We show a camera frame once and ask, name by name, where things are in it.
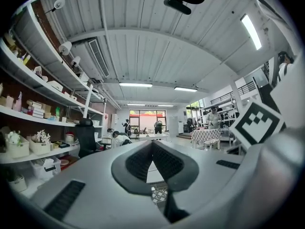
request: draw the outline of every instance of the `ceiling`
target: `ceiling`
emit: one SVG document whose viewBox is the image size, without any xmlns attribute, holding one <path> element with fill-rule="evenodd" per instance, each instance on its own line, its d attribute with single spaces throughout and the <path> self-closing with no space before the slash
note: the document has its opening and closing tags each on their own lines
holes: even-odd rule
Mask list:
<svg viewBox="0 0 305 229">
<path fill-rule="evenodd" d="M 119 104 L 185 106 L 248 74 L 287 45 L 255 0 L 187 4 L 191 15 L 164 6 L 164 0 L 65 1 L 62 9 L 47 14 L 51 27 L 60 42 L 73 43 L 71 52 L 81 57 L 81 68 L 102 80 L 101 87 Z M 41 0 L 45 11 L 54 2 Z M 240 22 L 245 13 L 258 32 L 259 50 Z M 93 57 L 89 38 L 98 41 L 108 77 Z M 146 82 L 153 87 L 120 87 L 118 82 Z M 176 86 L 198 87 L 198 92 L 175 91 Z"/>
</svg>

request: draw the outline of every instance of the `black chair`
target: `black chair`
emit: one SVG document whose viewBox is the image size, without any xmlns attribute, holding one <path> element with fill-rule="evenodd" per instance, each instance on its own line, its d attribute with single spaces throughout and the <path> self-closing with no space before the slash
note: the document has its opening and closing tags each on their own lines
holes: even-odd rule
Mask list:
<svg viewBox="0 0 305 229">
<path fill-rule="evenodd" d="M 79 125 L 75 126 L 75 131 L 81 146 L 79 152 L 80 158 L 101 151 L 97 149 L 92 120 L 83 118 Z"/>
</svg>

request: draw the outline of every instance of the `ceiling beam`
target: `ceiling beam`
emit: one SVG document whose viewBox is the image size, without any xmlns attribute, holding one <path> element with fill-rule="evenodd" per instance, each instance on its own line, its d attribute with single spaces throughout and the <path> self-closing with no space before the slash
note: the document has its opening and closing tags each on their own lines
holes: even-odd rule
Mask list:
<svg viewBox="0 0 305 229">
<path fill-rule="evenodd" d="M 175 88 L 177 86 L 186 87 L 186 88 L 194 88 L 194 87 L 185 86 L 185 85 L 177 85 L 177 84 L 173 84 L 173 83 L 162 83 L 162 82 L 144 82 L 144 81 L 135 81 L 135 80 L 124 80 L 123 82 L 125 82 L 125 83 L 145 83 L 145 84 L 152 84 L 153 86 L 157 86 L 157 87 L 166 87 L 166 88 Z M 107 84 L 107 83 L 119 84 L 118 80 L 116 80 L 116 79 L 105 79 L 104 83 L 105 84 Z M 206 94 L 209 93 L 208 90 L 206 90 L 204 88 L 197 88 L 197 90 L 201 93 L 206 93 Z"/>
<path fill-rule="evenodd" d="M 216 57 L 211 52 L 208 52 L 206 49 L 197 45 L 194 42 L 191 42 L 191 41 L 181 38 L 179 36 L 168 34 L 168 33 L 162 32 L 162 31 L 155 31 L 155 30 L 144 29 L 144 28 L 120 27 L 120 28 L 108 28 L 107 32 L 105 31 L 105 29 L 86 31 L 86 32 L 77 34 L 75 36 L 69 37 L 68 40 L 71 42 L 77 42 L 77 41 L 85 40 L 87 38 L 105 36 L 106 34 L 109 36 L 110 35 L 152 36 L 154 38 L 160 38 L 160 39 L 171 41 L 171 42 L 174 42 L 177 44 L 185 44 L 187 46 L 193 47 L 193 50 L 200 51 L 201 53 L 202 53 L 202 51 L 205 53 L 208 53 L 209 55 L 213 56 L 219 63 L 221 63 L 223 61 L 223 59 Z M 231 68 L 230 66 L 228 66 L 228 67 L 232 71 L 235 72 L 235 70 L 233 68 Z"/>
</svg>

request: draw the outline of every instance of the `potted plant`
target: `potted plant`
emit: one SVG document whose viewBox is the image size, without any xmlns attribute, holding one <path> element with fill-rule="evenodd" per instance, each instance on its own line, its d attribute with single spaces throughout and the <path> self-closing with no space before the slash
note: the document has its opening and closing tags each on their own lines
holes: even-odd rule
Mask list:
<svg viewBox="0 0 305 229">
<path fill-rule="evenodd" d="M 12 158 L 28 156 L 30 154 L 29 142 L 19 132 L 12 131 L 6 136 L 6 148 Z"/>
<path fill-rule="evenodd" d="M 44 130 L 38 131 L 36 135 L 28 138 L 30 149 L 36 155 L 47 154 L 51 151 L 50 135 Z"/>
<path fill-rule="evenodd" d="M 3 167 L 1 169 L 1 173 L 12 189 L 16 190 L 17 192 L 27 189 L 24 176 L 16 172 L 13 168 Z"/>
</svg>

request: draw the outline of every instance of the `book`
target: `book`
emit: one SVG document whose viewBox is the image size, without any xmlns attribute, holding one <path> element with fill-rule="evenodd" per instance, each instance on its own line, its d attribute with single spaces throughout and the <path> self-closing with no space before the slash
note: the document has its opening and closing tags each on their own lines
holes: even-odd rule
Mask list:
<svg viewBox="0 0 305 229">
<path fill-rule="evenodd" d="M 32 110 L 34 113 L 37 113 L 37 114 L 43 114 L 44 113 L 44 110 L 43 109 L 39 109 L 37 107 L 32 107 Z"/>
<path fill-rule="evenodd" d="M 34 101 L 32 101 L 32 100 L 28 100 L 28 101 L 27 101 L 27 104 L 28 104 L 29 106 L 36 107 L 36 108 L 41 109 L 41 104 L 39 104 L 39 103 L 37 103 L 37 102 L 34 102 Z"/>
<path fill-rule="evenodd" d="M 41 115 L 41 114 L 33 113 L 32 116 L 43 119 L 43 115 Z"/>
</svg>

